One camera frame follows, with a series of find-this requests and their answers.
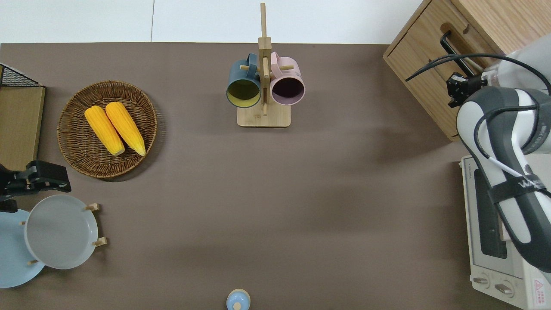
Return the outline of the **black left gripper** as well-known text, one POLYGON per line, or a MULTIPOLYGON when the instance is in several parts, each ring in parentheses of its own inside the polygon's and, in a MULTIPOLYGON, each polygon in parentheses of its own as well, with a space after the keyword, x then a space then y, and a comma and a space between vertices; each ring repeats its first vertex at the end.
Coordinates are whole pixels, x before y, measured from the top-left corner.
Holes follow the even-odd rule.
POLYGON ((31 183, 41 183, 42 192, 71 192, 71 183, 65 166, 35 160, 27 164, 24 175, 31 183))

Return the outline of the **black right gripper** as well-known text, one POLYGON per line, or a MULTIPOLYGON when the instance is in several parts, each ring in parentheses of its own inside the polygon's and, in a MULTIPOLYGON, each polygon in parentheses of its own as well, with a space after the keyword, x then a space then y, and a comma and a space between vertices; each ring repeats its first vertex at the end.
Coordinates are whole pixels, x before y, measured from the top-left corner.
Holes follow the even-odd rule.
POLYGON ((488 81, 484 79, 481 74, 466 77, 463 77, 461 74, 452 74, 446 81, 449 95, 449 102, 447 105, 450 108, 460 107, 469 96, 472 96, 475 92, 488 85, 488 81))

